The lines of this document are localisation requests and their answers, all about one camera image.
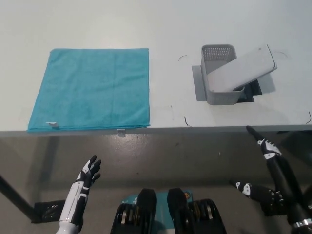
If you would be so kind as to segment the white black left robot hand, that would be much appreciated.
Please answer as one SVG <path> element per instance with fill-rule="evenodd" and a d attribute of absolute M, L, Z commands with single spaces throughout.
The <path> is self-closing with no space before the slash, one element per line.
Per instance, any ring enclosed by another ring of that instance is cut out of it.
<path fill-rule="evenodd" d="M 60 215 L 60 221 L 81 225 L 91 186 L 100 177 L 101 160 L 92 156 L 72 184 Z"/>

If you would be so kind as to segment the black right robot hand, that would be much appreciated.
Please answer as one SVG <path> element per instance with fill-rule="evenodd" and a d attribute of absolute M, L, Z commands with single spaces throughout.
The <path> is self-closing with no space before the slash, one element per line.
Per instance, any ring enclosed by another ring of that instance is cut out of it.
<path fill-rule="evenodd" d="M 275 188 L 231 180 L 230 184 L 247 198 L 260 204 L 265 216 L 285 215 L 288 223 L 299 229 L 312 225 L 312 210 L 304 197 L 288 161 L 276 144 L 262 136 L 253 127 L 246 127 L 259 145 Z"/>

